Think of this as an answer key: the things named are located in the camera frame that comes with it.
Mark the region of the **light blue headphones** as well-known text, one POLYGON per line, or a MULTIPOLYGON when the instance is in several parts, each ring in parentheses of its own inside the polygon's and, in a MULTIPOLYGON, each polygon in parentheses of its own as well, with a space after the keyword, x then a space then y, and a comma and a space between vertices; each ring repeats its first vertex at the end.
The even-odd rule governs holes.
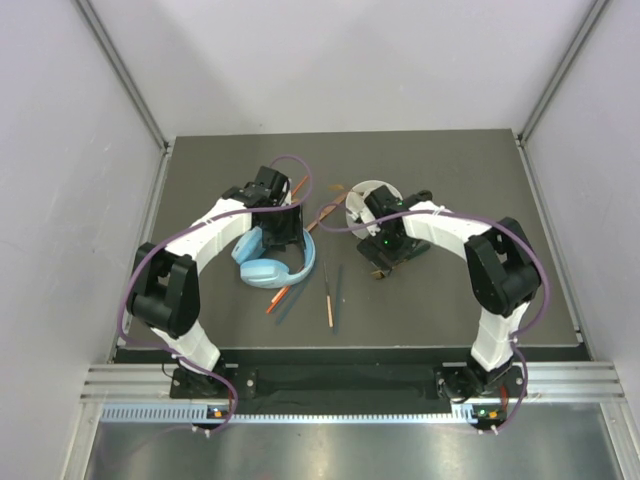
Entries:
POLYGON ((278 260, 263 258, 267 248, 262 245, 263 231, 256 226, 240 237, 231 256, 240 267, 241 280, 252 287, 279 289, 302 282, 313 270, 316 246, 308 230, 303 230, 304 265, 293 274, 289 267, 278 260))

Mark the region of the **white divided round container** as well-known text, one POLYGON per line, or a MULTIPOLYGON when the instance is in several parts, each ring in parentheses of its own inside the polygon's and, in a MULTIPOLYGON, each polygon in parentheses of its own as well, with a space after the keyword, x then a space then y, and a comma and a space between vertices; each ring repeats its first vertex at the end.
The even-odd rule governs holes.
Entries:
POLYGON ((391 192, 391 194, 397 198, 402 199, 402 194, 398 189, 388 182, 380 180, 367 180, 360 182, 352 187, 345 199, 345 219, 349 228, 361 225, 364 223, 372 222, 374 215, 365 203, 365 199, 377 188, 385 186, 391 192))

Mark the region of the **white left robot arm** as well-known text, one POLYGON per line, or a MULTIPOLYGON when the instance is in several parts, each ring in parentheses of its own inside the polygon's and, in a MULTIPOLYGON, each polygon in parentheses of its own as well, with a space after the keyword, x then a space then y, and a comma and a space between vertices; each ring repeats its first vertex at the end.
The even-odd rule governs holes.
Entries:
POLYGON ((181 234, 138 248, 124 307, 166 343, 178 363, 176 381, 204 397, 226 387, 221 352, 199 322, 202 270, 230 247, 245 284, 280 289, 300 283, 316 258, 302 220, 290 179, 263 166, 181 234))

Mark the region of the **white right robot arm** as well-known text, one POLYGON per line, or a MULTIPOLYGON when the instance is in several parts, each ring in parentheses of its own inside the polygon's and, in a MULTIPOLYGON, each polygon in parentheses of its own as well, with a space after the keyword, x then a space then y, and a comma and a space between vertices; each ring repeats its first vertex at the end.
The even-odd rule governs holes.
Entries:
POLYGON ((520 224, 510 217, 495 226, 461 218, 435 204, 429 190, 403 197, 374 180, 358 184, 346 208, 357 250, 379 278, 432 246, 465 261, 481 307, 478 333, 466 367, 443 378, 440 391, 455 403, 492 394, 512 365, 515 333, 543 280, 520 224))

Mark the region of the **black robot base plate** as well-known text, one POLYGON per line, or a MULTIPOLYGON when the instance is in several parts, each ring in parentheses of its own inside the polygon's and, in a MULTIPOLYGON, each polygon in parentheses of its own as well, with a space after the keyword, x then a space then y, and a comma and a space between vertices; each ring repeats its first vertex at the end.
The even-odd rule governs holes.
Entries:
POLYGON ((461 403, 474 397, 517 399, 530 373, 521 353, 482 368, 464 347, 226 349, 211 374, 175 368, 169 396, 180 400, 239 398, 251 402, 343 407, 358 399, 393 405, 461 403))

